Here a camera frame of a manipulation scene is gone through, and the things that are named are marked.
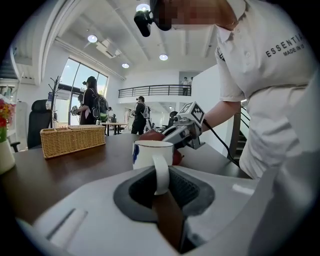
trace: table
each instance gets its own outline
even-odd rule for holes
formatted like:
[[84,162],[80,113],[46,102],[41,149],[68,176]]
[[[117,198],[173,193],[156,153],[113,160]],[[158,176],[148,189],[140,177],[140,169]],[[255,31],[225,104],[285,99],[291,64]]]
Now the table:
[[[0,176],[14,214],[32,224],[82,185],[132,170],[132,145],[138,138],[130,133],[106,136],[105,145],[47,160],[42,148],[15,153],[15,167]],[[208,173],[234,177],[245,174],[214,149],[206,165],[212,167],[203,170]]]
[[104,134],[109,136],[109,126],[113,126],[114,135],[117,134],[116,127],[118,127],[118,134],[120,134],[120,126],[127,126],[127,123],[124,122],[102,122],[101,125],[106,126],[104,130]]

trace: balcony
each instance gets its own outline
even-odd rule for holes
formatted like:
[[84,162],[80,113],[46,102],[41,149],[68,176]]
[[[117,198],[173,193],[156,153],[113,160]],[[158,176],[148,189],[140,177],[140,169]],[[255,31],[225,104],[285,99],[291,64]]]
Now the balcony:
[[139,96],[191,96],[191,85],[166,84],[132,87],[119,90],[119,98],[139,97]]

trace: large window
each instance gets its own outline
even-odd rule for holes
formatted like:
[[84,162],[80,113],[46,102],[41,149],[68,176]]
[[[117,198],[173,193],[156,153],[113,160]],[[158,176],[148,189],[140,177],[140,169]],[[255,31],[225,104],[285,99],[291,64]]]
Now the large window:
[[83,85],[83,82],[86,82],[91,76],[97,79],[98,93],[105,96],[108,77],[70,58],[63,69],[60,82],[84,91],[86,86]]

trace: air conditioner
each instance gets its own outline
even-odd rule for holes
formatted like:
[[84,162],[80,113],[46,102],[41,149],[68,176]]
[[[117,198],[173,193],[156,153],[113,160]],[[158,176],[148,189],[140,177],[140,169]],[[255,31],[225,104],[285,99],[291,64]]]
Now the air conditioner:
[[97,41],[96,48],[110,59],[113,59],[121,53],[108,39],[102,42]]

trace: white mug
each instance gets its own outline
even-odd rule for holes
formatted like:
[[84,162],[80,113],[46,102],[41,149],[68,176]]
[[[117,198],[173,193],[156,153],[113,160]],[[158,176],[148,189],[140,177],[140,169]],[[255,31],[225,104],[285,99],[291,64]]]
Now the white mug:
[[169,190],[169,167],[172,166],[174,145],[157,140],[136,140],[133,143],[133,169],[155,167],[156,192],[162,195]]

